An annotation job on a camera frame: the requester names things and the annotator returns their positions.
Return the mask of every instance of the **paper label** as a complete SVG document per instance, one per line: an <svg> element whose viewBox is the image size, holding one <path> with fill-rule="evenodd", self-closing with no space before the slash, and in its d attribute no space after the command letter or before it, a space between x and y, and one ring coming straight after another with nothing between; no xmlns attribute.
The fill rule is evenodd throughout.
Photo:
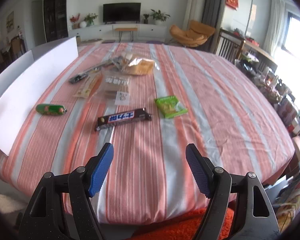
<svg viewBox="0 0 300 240"><path fill-rule="evenodd" d="M114 104L116 106L128 106L130 101L130 94L126 92L117 92Z"/></svg>
<svg viewBox="0 0 300 240"><path fill-rule="evenodd" d="M126 112L123 114L114 114L109 117L108 123L125 121L134 117L134 111Z"/></svg>

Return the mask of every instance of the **window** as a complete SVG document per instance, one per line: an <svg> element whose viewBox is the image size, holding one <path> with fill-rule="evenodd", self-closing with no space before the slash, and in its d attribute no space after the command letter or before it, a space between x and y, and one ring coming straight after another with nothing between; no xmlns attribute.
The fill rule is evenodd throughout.
<svg viewBox="0 0 300 240"><path fill-rule="evenodd" d="M288 13L288 23L282 50L300 59L300 17Z"/></svg>

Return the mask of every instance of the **white foam board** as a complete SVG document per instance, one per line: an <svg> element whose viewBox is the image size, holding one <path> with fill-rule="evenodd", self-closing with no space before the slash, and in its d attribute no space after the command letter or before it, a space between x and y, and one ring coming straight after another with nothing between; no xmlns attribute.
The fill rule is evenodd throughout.
<svg viewBox="0 0 300 240"><path fill-rule="evenodd" d="M20 58L12 62L2 73L0 73L0 96L34 62L32 51L29 50Z"/></svg>
<svg viewBox="0 0 300 240"><path fill-rule="evenodd" d="M9 156L24 121L41 95L77 57L76 38L69 38L33 62L0 97L0 150L5 155Z"/></svg>

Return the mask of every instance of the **curtain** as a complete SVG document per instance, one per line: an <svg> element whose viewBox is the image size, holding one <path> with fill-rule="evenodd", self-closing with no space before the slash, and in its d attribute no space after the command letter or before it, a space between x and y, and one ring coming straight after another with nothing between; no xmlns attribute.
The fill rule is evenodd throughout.
<svg viewBox="0 0 300 240"><path fill-rule="evenodd" d="M220 5L221 0L206 0L201 22L203 24L216 28L220 13ZM210 51L212 41L213 37L210 37L208 41L205 44L199 46L198 49L203 51Z"/></svg>
<svg viewBox="0 0 300 240"><path fill-rule="evenodd" d="M278 47L285 25L285 1L272 0L269 27L264 44L264 50L272 57Z"/></svg>

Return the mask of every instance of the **snack package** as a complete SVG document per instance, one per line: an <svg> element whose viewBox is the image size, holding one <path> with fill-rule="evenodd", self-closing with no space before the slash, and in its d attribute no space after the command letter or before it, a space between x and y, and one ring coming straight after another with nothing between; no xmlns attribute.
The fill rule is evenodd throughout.
<svg viewBox="0 0 300 240"><path fill-rule="evenodd" d="M147 113L146 108L138 108L127 112L111 114L98 117L95 131L108 127L138 121L152 121L151 114Z"/></svg>
<svg viewBox="0 0 300 240"><path fill-rule="evenodd" d="M93 87L98 79L101 78L101 72L92 73L83 81L78 91L74 94L75 97L88 98Z"/></svg>
<svg viewBox="0 0 300 240"><path fill-rule="evenodd" d="M122 73L128 75L148 75L152 73L154 68L159 70L155 60L125 51L115 58L113 63Z"/></svg>
<svg viewBox="0 0 300 240"><path fill-rule="evenodd" d="M154 102L165 118L173 118L188 113L188 109L175 96L156 98Z"/></svg>
<svg viewBox="0 0 300 240"><path fill-rule="evenodd" d="M113 102L117 106L130 104L131 77L120 72L102 71L102 82L93 95L94 98Z"/></svg>
<svg viewBox="0 0 300 240"><path fill-rule="evenodd" d="M66 108L62 105L52 105L52 104L38 104L35 110L39 114L45 115L63 115L67 112Z"/></svg>

